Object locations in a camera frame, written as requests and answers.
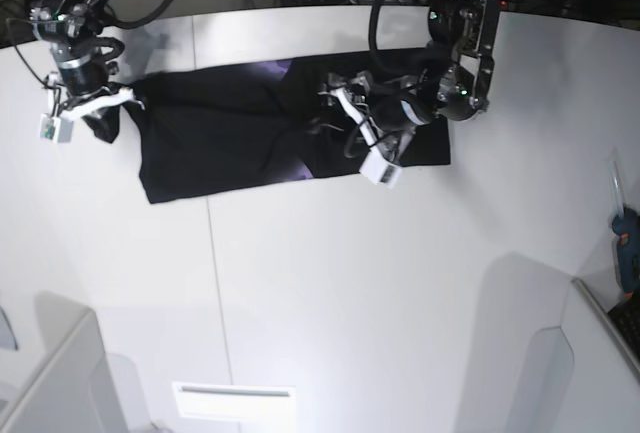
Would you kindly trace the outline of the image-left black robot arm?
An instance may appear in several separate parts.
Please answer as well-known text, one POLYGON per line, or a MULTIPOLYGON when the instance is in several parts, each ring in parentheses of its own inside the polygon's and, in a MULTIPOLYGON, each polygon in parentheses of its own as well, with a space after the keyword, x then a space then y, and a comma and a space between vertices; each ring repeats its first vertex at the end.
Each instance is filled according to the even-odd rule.
POLYGON ((105 37, 107 27, 137 29, 157 19, 173 0, 135 21, 122 21, 107 12, 109 0, 38 0, 26 18, 8 18, 29 26, 37 40, 49 45, 56 69, 32 76, 47 93, 48 109, 41 115, 39 137, 55 143, 71 141, 74 124, 84 122, 99 140, 111 143, 120 131, 119 110, 132 103, 143 109, 133 88, 113 79, 125 44, 105 37))

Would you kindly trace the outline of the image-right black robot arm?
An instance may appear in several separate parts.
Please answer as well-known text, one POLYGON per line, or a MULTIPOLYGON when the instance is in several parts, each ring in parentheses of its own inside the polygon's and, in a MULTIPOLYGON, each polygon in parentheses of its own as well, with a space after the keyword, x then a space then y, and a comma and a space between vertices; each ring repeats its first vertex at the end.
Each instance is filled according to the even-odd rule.
POLYGON ((372 0, 372 65, 351 78, 331 74, 320 95, 353 127, 345 157, 378 154, 396 166, 419 130, 440 119, 465 121, 489 106, 493 47, 503 0, 413 0, 427 9, 429 39, 405 64, 384 58, 378 27, 386 0, 372 0))

